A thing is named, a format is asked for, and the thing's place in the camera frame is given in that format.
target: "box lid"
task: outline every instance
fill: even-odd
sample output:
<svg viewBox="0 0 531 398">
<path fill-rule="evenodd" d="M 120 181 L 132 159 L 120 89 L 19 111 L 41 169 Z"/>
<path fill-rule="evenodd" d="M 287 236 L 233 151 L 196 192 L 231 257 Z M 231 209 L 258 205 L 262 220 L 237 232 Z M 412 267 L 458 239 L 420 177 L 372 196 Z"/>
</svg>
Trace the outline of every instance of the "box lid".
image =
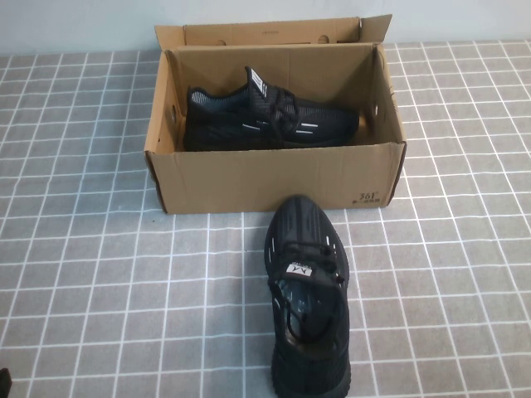
<svg viewBox="0 0 531 398">
<path fill-rule="evenodd" d="M 392 15 L 313 21 L 156 26 L 163 51 L 179 46 L 249 46 L 276 44 L 380 43 Z"/>
</svg>

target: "shoe tongue label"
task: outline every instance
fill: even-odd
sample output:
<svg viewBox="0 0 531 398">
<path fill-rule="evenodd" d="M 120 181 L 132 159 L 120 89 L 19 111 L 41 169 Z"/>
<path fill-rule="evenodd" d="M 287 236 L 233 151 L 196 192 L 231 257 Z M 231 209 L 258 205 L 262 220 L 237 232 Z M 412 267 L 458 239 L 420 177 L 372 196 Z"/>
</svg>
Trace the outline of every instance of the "shoe tongue label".
<svg viewBox="0 0 531 398">
<path fill-rule="evenodd" d="M 258 76 L 258 74 L 252 69 L 251 69 L 251 78 L 252 78 L 252 81 L 255 82 L 256 88 L 262 93 L 262 95 L 264 95 L 264 97 L 267 97 L 267 85 Z"/>
<path fill-rule="evenodd" d="M 301 263 L 291 263 L 285 271 L 287 274 L 299 274 L 303 276 L 311 276 L 312 269 Z"/>
</svg>

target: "white wall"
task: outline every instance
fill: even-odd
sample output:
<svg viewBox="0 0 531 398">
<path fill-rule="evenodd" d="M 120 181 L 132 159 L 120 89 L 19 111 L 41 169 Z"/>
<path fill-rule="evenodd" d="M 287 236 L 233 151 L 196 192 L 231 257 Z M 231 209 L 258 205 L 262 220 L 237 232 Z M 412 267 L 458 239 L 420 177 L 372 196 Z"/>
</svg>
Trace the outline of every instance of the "white wall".
<svg viewBox="0 0 531 398">
<path fill-rule="evenodd" d="M 0 0 L 0 54 L 157 48 L 155 24 L 384 13 L 389 42 L 531 37 L 529 0 Z"/>
</svg>

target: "black sneaker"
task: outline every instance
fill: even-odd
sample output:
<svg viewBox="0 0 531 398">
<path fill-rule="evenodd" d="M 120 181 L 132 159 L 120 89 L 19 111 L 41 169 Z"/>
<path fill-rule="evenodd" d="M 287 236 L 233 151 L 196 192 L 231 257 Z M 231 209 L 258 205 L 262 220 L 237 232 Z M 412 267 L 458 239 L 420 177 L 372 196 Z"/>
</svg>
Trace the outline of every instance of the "black sneaker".
<svg viewBox="0 0 531 398">
<path fill-rule="evenodd" d="M 187 151 L 341 146 L 358 129 L 356 113 L 297 99 L 246 70 L 247 84 L 225 97 L 188 90 Z"/>
<path fill-rule="evenodd" d="M 324 212 L 291 197 L 265 238 L 273 296 L 271 372 L 280 398 L 344 398 L 350 388 L 348 261 Z"/>
</svg>

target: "box flap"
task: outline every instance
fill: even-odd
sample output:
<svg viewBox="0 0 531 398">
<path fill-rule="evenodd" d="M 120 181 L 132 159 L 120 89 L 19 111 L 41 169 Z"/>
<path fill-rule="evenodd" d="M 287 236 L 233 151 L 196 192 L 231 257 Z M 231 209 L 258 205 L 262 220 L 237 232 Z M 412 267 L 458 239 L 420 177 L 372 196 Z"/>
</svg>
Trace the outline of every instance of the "box flap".
<svg viewBox="0 0 531 398">
<path fill-rule="evenodd" d="M 158 25 L 155 27 L 155 34 L 162 51 L 186 46 L 184 27 Z"/>
<path fill-rule="evenodd" d="M 160 184 L 158 183 L 158 179 L 157 179 L 157 173 L 155 172 L 155 167 L 153 165 L 153 153 L 149 151 L 144 151 L 144 158 L 146 161 L 146 165 L 148 166 L 149 176 L 155 183 L 155 190 L 157 191 L 158 202 L 160 203 L 160 206 L 163 208 L 163 211 L 168 212 L 168 209 L 166 208 L 166 205 L 164 204 L 163 195 L 160 190 Z"/>
<path fill-rule="evenodd" d="M 392 14 L 379 17 L 362 18 L 360 42 L 381 43 L 385 39 L 391 23 Z"/>
<path fill-rule="evenodd" d="M 406 134 L 402 127 L 402 121 L 400 120 L 400 113 L 398 112 L 394 89 L 392 87 L 391 74 L 389 72 L 385 51 L 383 50 L 382 45 L 374 47 L 374 58 L 376 66 L 373 75 L 374 90 L 371 93 L 372 98 L 369 101 L 369 104 L 373 105 L 372 116 L 374 128 L 379 133 L 388 135 L 388 139 L 402 144 L 400 163 L 398 164 L 396 178 L 392 186 L 391 195 L 388 199 L 391 201 L 402 174 L 402 167 L 406 157 L 407 142 Z"/>
<path fill-rule="evenodd" d="M 157 140 L 160 135 L 160 129 L 163 126 L 168 73 L 168 61 L 165 54 L 161 53 L 144 151 L 155 152 L 157 150 Z"/>
<path fill-rule="evenodd" d="M 316 19 L 231 23 L 219 25 L 158 26 L 158 43 L 164 50 L 178 46 L 249 46 L 382 42 L 392 15 L 370 18 Z"/>
</svg>

